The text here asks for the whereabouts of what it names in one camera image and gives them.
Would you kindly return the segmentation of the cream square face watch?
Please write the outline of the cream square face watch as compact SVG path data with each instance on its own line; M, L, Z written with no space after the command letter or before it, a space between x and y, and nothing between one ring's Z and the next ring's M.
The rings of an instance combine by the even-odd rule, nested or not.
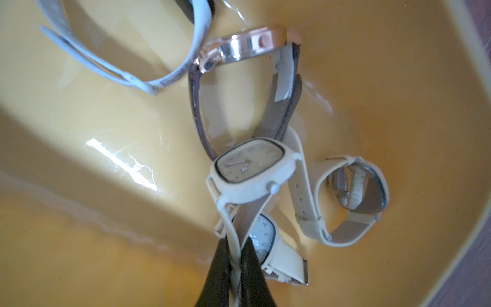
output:
M299 160L299 153L280 141L254 138L217 157L210 167L205 182L221 216L216 234L226 240L229 251L232 306L239 306L242 297L245 269L240 266L247 242L258 261L249 238L252 226L260 214L266 214L264 209L289 181Z

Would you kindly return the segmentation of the beige strap watch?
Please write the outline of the beige strap watch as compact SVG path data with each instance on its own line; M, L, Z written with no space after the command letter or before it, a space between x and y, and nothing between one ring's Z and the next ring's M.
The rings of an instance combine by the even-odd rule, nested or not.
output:
M299 153L294 174L288 181L295 218L303 234L327 246L342 248L357 243L381 220L390 199L381 169L360 156L331 156L309 168L299 135L288 127L285 145ZM329 184L347 218L329 232L320 208L320 192Z

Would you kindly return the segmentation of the yellow plastic storage box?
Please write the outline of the yellow plastic storage box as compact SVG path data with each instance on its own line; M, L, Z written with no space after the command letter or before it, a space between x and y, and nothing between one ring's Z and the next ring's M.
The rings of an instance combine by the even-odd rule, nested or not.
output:
M390 201L356 244L306 237L284 185L272 217L310 283L279 306L424 306L490 215L490 2L216 1L208 39L302 37L291 119L309 167L361 156ZM157 95L84 67L36 1L1 2L1 305L193 306L217 245L187 79Z

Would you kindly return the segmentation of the grey white band watch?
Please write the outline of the grey white band watch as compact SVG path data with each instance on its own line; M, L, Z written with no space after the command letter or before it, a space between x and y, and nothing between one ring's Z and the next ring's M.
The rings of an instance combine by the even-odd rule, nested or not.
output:
M119 69L103 60L87 48L72 31L60 1L37 2L43 14L55 28L54 31L45 26L41 26L40 29L61 49L102 77L130 88L139 88L151 95L156 95L159 90L169 87L187 74L190 65L198 56L198 51L208 34L216 11L213 1L193 0L177 1L176 3L194 25L193 41L189 54L184 62L168 75L150 81L142 81L130 72Z

